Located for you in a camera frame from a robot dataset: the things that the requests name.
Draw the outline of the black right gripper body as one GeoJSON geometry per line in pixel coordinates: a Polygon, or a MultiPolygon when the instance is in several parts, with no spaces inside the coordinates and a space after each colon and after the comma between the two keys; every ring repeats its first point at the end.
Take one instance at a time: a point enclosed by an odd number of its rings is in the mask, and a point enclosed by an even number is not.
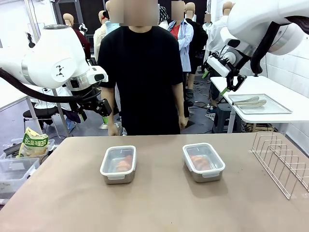
{"type": "Polygon", "coordinates": [[[238,74],[239,74],[239,67],[238,67],[238,65],[234,66],[233,64],[228,63],[228,67],[230,69],[230,72],[229,72],[229,76],[230,77],[238,76],[238,74]]]}

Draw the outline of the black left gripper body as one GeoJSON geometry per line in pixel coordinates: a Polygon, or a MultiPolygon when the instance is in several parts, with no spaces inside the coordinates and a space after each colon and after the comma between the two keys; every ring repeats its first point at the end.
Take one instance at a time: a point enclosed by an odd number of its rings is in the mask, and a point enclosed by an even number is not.
{"type": "Polygon", "coordinates": [[[103,103],[97,97],[94,96],[90,100],[86,100],[84,102],[77,102],[79,107],[82,107],[84,110],[94,111],[94,112],[101,112],[103,110],[103,103]]]}

